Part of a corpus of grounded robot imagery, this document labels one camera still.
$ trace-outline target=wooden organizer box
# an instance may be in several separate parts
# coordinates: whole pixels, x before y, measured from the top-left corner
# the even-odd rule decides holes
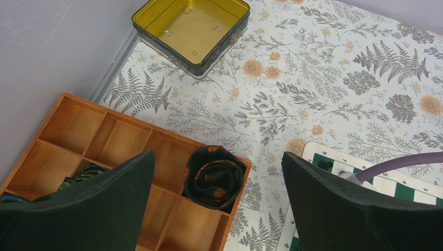
[[[223,250],[241,193],[226,211],[202,207],[182,195],[188,158],[202,146],[64,93],[1,192],[33,200],[57,191],[65,177],[77,175],[90,163],[113,168],[143,150],[154,150],[154,179],[136,250]],[[252,163],[239,159],[247,164],[246,181]]]

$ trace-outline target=yellow container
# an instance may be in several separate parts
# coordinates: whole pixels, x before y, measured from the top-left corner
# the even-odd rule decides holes
[[[246,30],[249,13],[242,0],[150,0],[132,21],[148,45],[202,79]]]

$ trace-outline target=white wall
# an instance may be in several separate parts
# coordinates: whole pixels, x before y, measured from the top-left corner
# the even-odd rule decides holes
[[[364,10],[443,34],[443,0],[341,0]]]
[[[91,98],[147,0],[0,0],[0,183],[65,91]]]

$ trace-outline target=dark green container rim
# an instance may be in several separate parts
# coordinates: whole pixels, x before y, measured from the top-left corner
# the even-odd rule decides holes
[[[145,5],[143,5],[140,9],[138,9],[137,12],[135,12],[132,15],[133,26],[135,27],[135,29],[137,29],[138,31],[140,31],[141,33],[146,35],[148,38],[152,39],[155,43],[157,43],[158,45],[160,45],[164,49],[168,50],[169,52],[173,53],[174,57],[177,57],[180,61],[184,62],[186,65],[191,66],[193,68],[201,68],[204,64],[206,64],[207,63],[206,61],[211,59],[214,56],[214,53],[216,53],[218,51],[218,50],[216,50],[216,48],[220,47],[224,42],[226,42],[226,40],[228,40],[232,36],[232,34],[237,30],[237,28],[244,21],[246,21],[246,19],[248,19],[249,15],[251,14],[251,6],[242,0],[248,6],[248,11],[236,22],[235,25],[233,25],[233,27],[225,34],[225,36],[222,39],[220,39],[220,41],[211,49],[211,51],[205,56],[205,58],[200,63],[194,64],[191,61],[189,61],[187,58],[183,57],[179,52],[174,50],[172,47],[165,44],[160,39],[158,39],[157,37],[155,37],[154,35],[152,35],[147,30],[143,29],[141,26],[139,26],[138,24],[136,24],[134,22],[135,14],[137,14],[141,9],[143,9],[143,7],[145,7],[150,1],[152,1],[152,0],[149,0]]]

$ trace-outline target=patterned table surface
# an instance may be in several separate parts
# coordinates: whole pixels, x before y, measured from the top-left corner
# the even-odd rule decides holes
[[[101,104],[253,160],[225,250],[275,250],[284,151],[443,150],[443,36],[335,0],[247,1],[248,30],[207,78],[139,42]],[[440,164],[401,171],[443,185]]]

